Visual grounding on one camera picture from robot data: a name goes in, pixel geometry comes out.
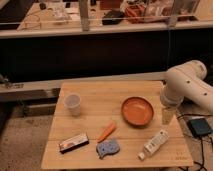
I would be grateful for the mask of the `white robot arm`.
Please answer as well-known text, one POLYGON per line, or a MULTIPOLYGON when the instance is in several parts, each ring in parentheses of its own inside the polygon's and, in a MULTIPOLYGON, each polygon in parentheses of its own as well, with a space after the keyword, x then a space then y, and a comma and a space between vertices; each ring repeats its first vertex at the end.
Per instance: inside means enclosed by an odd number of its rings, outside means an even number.
POLYGON ((203 81, 206 75, 206 66, 199 60, 173 66, 165 72, 165 85, 160 91, 163 125, 171 122, 185 98, 213 115, 213 86, 203 81))

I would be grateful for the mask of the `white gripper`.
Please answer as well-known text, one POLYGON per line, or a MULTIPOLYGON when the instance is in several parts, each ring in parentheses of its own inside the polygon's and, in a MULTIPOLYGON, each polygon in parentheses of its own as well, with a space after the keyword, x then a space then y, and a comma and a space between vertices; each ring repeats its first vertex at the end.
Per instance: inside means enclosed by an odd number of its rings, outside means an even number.
POLYGON ((164 86, 160 91, 161 103, 168 107, 162 109, 162 124, 168 125, 174 114, 174 107, 178 107, 182 103, 182 96, 168 86, 164 86))

